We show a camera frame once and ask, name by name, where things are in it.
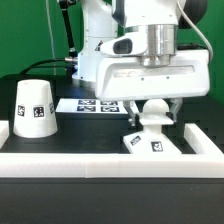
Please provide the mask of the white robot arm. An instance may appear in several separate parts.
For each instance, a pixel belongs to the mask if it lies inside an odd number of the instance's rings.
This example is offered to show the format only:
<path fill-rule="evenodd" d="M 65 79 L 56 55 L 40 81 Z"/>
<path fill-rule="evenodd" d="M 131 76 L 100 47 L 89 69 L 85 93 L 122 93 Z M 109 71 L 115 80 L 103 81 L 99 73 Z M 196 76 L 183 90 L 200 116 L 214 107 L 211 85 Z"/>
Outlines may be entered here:
<path fill-rule="evenodd" d="M 136 100 L 160 104 L 160 123 L 172 124 L 185 97 L 204 96 L 210 88 L 208 63 L 213 49 L 178 45 L 177 31 L 193 28 L 206 0 L 81 0 L 83 50 L 73 83 L 93 89 L 102 101 L 121 101 L 131 116 Z"/>

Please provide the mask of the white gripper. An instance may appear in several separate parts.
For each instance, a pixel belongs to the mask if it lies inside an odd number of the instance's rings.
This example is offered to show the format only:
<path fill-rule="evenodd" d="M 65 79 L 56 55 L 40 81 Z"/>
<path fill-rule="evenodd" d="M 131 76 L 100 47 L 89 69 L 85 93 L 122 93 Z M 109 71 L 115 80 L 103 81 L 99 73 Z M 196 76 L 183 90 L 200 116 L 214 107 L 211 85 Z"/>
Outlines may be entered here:
<path fill-rule="evenodd" d="M 176 122 L 182 98 L 204 96 L 209 89 L 207 50 L 179 51 L 161 67 L 143 67 L 137 57 L 104 58 L 96 72 L 96 97 L 124 101 L 132 126 L 136 125 L 138 108 L 130 100 L 173 98 L 166 115 Z"/>

